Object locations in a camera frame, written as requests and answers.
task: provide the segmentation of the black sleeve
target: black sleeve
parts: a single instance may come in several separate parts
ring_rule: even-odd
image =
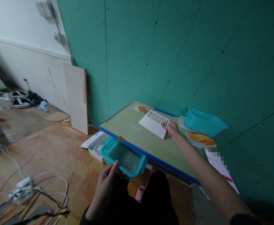
[[[80,221],[80,225],[98,225],[101,224],[99,221],[89,221],[86,219],[85,214],[87,212],[87,210],[89,209],[89,206],[87,207],[87,209],[84,211],[81,221]]]
[[[254,217],[247,214],[239,214],[233,216],[230,221],[230,225],[262,225],[258,220]]]

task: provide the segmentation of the white wall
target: white wall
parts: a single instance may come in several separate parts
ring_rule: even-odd
[[[36,6],[38,1],[0,0],[0,38],[70,55],[69,47],[63,47],[54,39],[54,32],[58,32],[55,20],[40,16]],[[60,32],[65,35],[57,1],[52,0],[52,3]]]
[[[65,35],[57,1],[52,3]],[[0,0],[0,66],[19,87],[26,90],[27,79],[33,92],[68,113],[63,63],[71,64],[70,51],[54,32],[55,20],[41,17],[34,0]]]

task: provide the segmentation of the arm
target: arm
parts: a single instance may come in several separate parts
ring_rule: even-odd
[[[177,144],[203,189],[228,223],[236,214],[248,214],[254,217],[224,177],[181,135],[176,123],[171,121],[169,126],[161,125],[167,130],[166,135],[171,136]]]
[[[100,172],[93,200],[83,215],[80,225],[101,224],[101,219],[110,200],[113,181],[122,179],[124,176],[125,174],[118,169],[117,160]]]

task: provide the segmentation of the blue desk edge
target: blue desk edge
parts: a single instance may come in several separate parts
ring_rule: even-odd
[[[157,111],[159,111],[159,112],[162,112],[162,113],[164,113],[164,114],[170,115],[170,116],[172,116],[172,117],[178,117],[178,116],[172,115],[172,114],[170,114],[170,113],[164,112],[164,111],[162,111],[162,110],[159,110],[159,109],[156,109],[156,108],[154,108],[154,109],[157,110]],[[105,132],[106,134],[110,135],[111,137],[114,137],[115,139],[118,140],[118,136],[117,136],[117,135],[115,135],[115,134],[111,133],[110,131],[107,131],[106,129],[104,129],[104,128],[101,127],[101,125],[102,125],[104,122],[102,122],[102,123],[99,125],[99,129],[100,129],[101,131]],[[136,151],[138,151],[138,152],[144,154],[146,157],[148,157],[148,158],[154,160],[155,162],[158,162],[160,165],[166,167],[167,169],[169,169],[169,170],[171,170],[171,171],[173,171],[173,172],[175,172],[175,173],[181,175],[182,177],[184,177],[184,178],[186,178],[186,179],[188,179],[188,180],[190,180],[190,181],[196,183],[197,185],[200,185],[198,179],[196,179],[196,178],[194,178],[194,177],[192,177],[192,176],[190,176],[190,175],[188,175],[188,174],[186,174],[186,173],[184,173],[184,172],[178,170],[177,168],[175,168],[175,167],[169,165],[168,163],[165,163],[165,162],[162,161],[161,159],[158,159],[157,157],[155,157],[155,156],[153,156],[153,155],[151,155],[151,154],[149,154],[149,153],[143,151],[142,149],[138,148],[137,146],[131,144],[130,142],[128,142],[128,141],[125,140],[125,141],[124,141],[124,144],[127,145],[128,147],[130,147],[130,148],[132,148],[132,149],[134,149],[134,150],[136,150]]]

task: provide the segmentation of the wall outlet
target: wall outlet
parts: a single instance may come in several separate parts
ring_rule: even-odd
[[[39,14],[46,18],[52,19],[54,18],[53,9],[50,3],[47,2],[37,2],[36,6],[38,8]]]

